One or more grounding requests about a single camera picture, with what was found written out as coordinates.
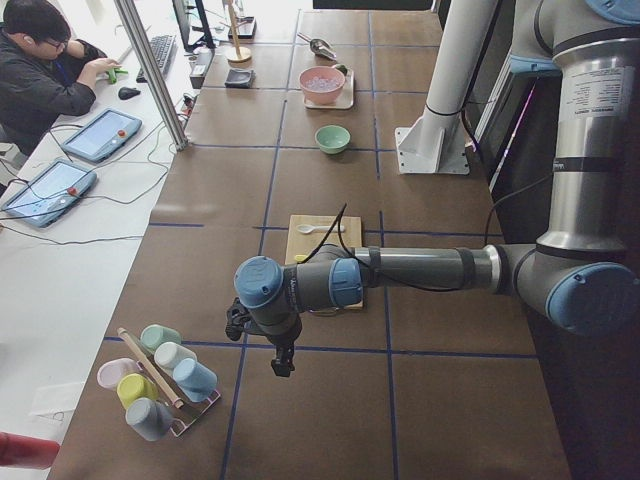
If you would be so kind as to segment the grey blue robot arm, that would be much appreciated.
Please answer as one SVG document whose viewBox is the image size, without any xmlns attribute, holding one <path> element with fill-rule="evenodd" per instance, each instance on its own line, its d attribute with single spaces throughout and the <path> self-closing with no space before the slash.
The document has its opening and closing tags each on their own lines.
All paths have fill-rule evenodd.
<svg viewBox="0 0 640 480">
<path fill-rule="evenodd" d="M 348 247 L 321 242 L 287 266 L 257 256 L 234 276 L 226 336 L 267 338 L 271 366 L 288 376 L 306 311 L 340 309 L 367 288 L 435 292 L 485 288 L 512 293 L 553 324 L 602 335 L 639 307 L 639 280 L 621 264 L 615 212 L 622 136 L 639 84 L 639 5 L 635 1 L 520 1 L 513 72 L 562 76 L 547 231 L 532 244 L 479 250 Z"/>
</svg>

